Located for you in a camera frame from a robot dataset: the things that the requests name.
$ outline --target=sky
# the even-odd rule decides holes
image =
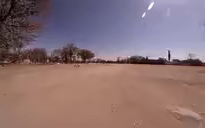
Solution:
[[[166,57],[169,49],[173,58],[194,53],[205,61],[205,0],[52,0],[51,4],[31,47],[51,51],[74,43],[103,59]]]

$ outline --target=tower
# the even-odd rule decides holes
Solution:
[[[171,51],[168,50],[168,61],[171,61]]]

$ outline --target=sandy ground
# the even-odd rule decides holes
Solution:
[[[168,106],[205,123],[205,67],[0,67],[0,128],[197,128]]]

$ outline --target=lens flare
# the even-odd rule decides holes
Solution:
[[[153,8],[154,2],[150,3],[148,10],[151,10]]]
[[[142,14],[142,18],[144,18],[146,16],[146,12],[144,12],[143,14]]]

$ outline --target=dirt field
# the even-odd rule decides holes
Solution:
[[[197,128],[168,106],[205,122],[205,67],[0,67],[0,128]]]

